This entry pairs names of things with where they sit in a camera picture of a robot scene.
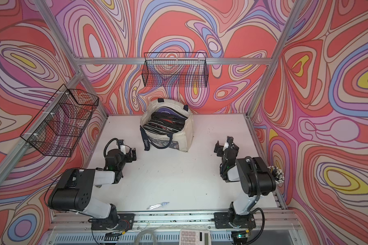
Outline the cream canvas tote bag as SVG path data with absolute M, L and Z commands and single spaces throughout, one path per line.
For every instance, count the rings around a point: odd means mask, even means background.
M 193 113 L 188 105 L 159 98 L 142 115 L 140 132 L 145 151 L 154 147 L 188 152 L 194 137 Z

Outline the purple ping pong paddle case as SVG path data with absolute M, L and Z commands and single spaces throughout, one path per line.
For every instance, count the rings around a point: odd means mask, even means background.
M 177 118 L 181 118 L 186 120 L 188 117 L 181 114 L 180 112 L 176 111 L 175 109 L 171 108 L 171 107 L 159 107 L 155 112 L 159 112 L 159 113 L 167 113 L 167 114 L 171 114 Z

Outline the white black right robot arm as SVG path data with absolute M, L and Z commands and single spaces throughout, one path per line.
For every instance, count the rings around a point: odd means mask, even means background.
M 226 183 L 240 183 L 242 194 L 230 204 L 227 212 L 214 213 L 216 229 L 245 229 L 256 227 L 255 205 L 262 197 L 276 190 L 277 182 L 260 157 L 238 158 L 239 147 L 228 136 L 223 145 L 216 143 L 214 153 L 221 158 L 220 177 Z

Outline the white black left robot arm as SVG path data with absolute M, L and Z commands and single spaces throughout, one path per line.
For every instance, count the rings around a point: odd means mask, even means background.
M 93 188 L 118 184 L 124 177 L 125 165 L 137 160 L 136 149 L 122 139 L 113 138 L 106 144 L 103 158 L 103 168 L 67 169 L 50 194 L 47 206 L 88 216 L 92 231 L 111 230 L 123 234 L 132 229 L 135 215 L 119 215 L 114 204 L 93 197 Z

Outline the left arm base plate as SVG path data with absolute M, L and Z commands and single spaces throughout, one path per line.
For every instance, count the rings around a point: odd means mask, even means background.
M 105 219 L 90 218 L 88 222 L 91 223 L 93 231 L 128 231 L 133 228 L 134 219 L 134 213 L 119 213 L 117 217 Z

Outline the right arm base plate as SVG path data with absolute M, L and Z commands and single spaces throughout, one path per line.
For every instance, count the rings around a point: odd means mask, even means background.
M 237 215 L 229 212 L 215 212 L 213 221 L 216 229 L 249 229 L 256 228 L 252 214 Z

